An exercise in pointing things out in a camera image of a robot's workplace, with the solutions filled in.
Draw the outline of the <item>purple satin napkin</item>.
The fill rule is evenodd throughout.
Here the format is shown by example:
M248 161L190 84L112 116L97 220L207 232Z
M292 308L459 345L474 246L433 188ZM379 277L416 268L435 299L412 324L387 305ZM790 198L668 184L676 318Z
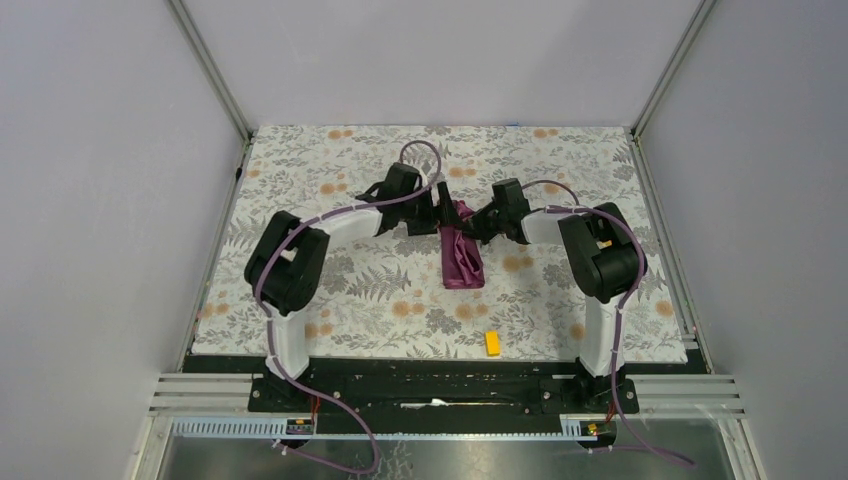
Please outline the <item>purple satin napkin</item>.
M439 235L441 246L441 274L448 290L480 289L485 286L484 263L477 241L468 237L462 224L475 213L462 200L439 202Z

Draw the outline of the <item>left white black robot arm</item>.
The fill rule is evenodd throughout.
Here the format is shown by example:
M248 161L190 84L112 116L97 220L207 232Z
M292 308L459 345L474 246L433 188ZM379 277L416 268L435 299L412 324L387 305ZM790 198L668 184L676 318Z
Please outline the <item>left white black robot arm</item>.
M311 219L285 210L272 215L244 278L267 316L266 377L277 378L271 395L282 408L296 411L309 397L326 397L301 376L310 363L304 310L317 291L328 251L377 237L401 222L413 235L433 234L441 207L451 205L445 182L424 184L411 166L396 162L384 180L358 195L352 205Z

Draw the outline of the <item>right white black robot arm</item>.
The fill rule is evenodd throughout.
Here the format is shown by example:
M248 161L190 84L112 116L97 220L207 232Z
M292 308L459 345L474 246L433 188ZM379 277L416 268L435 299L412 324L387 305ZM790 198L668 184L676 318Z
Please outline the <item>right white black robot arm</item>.
M521 245L561 246L585 297L585 337L574 378L561 397L566 406L612 417L623 411L624 306L647 271L643 248L619 207L607 202L532 208L516 179L497 182L493 198L471 214L447 209L444 223L464 238L487 244L503 235Z

